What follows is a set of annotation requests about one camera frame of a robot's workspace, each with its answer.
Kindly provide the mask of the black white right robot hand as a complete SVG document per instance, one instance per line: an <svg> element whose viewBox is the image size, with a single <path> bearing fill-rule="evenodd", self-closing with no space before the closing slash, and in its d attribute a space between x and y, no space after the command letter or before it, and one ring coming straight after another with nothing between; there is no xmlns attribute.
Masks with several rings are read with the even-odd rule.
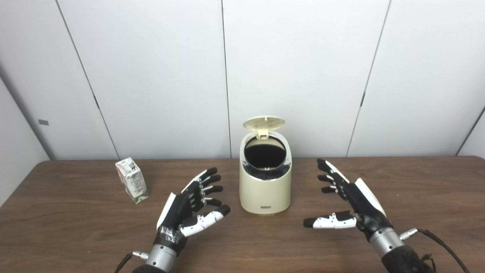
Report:
<svg viewBox="0 0 485 273"><path fill-rule="evenodd" d="M303 220L305 228L358 228L366 239L370 240L371 236L379 230L394 227L375 195L361 178L355 182L350 182L337 167L321 158L317 159L317 165L318 169L325 172L324 175L318 175L318 180L330 184L321 189L322 193L337 194L350 204L351 209L320 217L306 218Z"/></svg>

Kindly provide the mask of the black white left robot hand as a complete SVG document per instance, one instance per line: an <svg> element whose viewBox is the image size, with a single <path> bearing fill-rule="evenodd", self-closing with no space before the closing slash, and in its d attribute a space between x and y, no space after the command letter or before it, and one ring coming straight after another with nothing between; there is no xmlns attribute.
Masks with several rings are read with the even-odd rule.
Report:
<svg viewBox="0 0 485 273"><path fill-rule="evenodd" d="M185 248L188 237L204 231L231 211L227 204L208 197L223 191L217 168L202 171L179 194L170 193L156 223L154 244L170 249L176 256Z"/></svg>

